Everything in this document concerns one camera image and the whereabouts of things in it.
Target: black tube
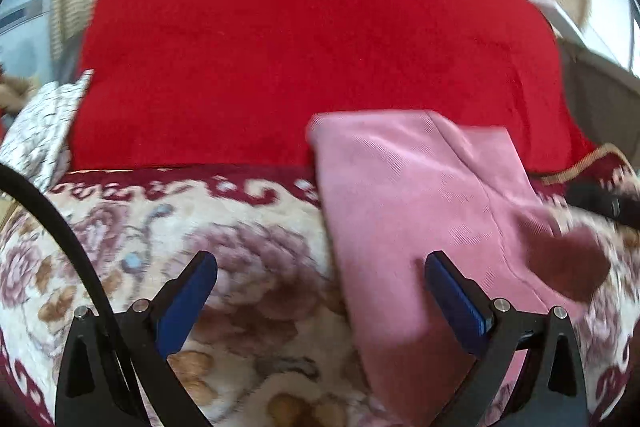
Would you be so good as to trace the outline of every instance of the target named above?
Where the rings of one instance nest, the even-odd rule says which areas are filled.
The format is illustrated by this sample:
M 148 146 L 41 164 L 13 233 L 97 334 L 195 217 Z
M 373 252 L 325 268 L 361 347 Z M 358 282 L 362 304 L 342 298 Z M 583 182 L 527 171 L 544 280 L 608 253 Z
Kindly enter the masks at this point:
M 35 217 L 71 261 L 82 284 L 84 284 L 84 288 L 94 303 L 108 338 L 116 352 L 122 374 L 132 397 L 132 407 L 135 411 L 138 411 L 140 418 L 148 420 L 145 406 L 140 396 L 136 374 L 129 357 L 129 349 L 127 349 L 122 338 L 109 299 L 102 288 L 102 284 L 100 284 L 100 279 L 98 279 L 94 267 L 80 241 L 78 241 L 76 234 L 71 230 L 71 227 L 69 227 L 59 211 L 56 210 L 55 206 L 27 178 L 3 164 L 0 164 L 0 191 L 6 192 Z

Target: metal screw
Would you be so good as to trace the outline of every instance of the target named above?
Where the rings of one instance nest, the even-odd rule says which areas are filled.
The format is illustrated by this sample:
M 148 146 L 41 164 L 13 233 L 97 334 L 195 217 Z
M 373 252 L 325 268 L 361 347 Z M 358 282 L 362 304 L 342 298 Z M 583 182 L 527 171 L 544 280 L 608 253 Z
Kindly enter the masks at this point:
M 562 308 L 562 306 L 556 306 L 554 308 L 554 315 L 556 317 L 558 317 L 559 319 L 565 319 L 566 318 L 566 310 L 564 308 Z
M 131 307 L 136 313 L 146 312 L 149 309 L 149 301 L 146 299 L 138 299 Z
M 511 309 L 511 303 L 507 299 L 495 299 L 494 307 L 499 312 L 508 312 Z
M 88 314 L 89 308 L 86 306 L 78 306 L 78 308 L 74 310 L 74 317 L 76 319 L 84 319 Z

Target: red cloth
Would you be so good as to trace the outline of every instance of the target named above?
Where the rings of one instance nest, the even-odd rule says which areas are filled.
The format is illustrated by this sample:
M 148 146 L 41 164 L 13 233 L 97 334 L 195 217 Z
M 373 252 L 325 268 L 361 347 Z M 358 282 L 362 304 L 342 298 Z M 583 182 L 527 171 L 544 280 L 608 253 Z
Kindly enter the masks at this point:
M 524 166 L 592 146 L 527 0 L 98 0 L 72 168 L 304 164 L 316 112 L 428 108 L 505 126 Z

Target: brown stuffed toy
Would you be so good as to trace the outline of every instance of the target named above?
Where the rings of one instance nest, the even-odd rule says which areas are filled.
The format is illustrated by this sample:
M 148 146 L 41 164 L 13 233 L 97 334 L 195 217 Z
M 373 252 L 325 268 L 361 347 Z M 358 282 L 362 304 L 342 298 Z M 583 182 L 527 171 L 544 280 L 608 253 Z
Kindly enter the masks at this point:
M 35 77 L 23 78 L 6 74 L 0 64 L 0 108 L 4 113 L 17 115 L 38 92 Z

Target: folded pink cloth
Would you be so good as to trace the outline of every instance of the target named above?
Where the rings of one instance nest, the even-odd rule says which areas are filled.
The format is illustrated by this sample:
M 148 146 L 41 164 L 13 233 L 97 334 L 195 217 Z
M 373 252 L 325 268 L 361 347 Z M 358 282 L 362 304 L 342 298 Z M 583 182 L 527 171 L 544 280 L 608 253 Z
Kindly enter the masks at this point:
M 317 116 L 308 136 L 356 345 L 373 391 L 405 422 L 428 425 L 474 361 L 424 290 L 428 253 L 444 250 L 492 299 L 542 314 L 560 305 L 574 322 L 606 277 L 591 233 L 560 237 L 502 128 L 357 112 Z

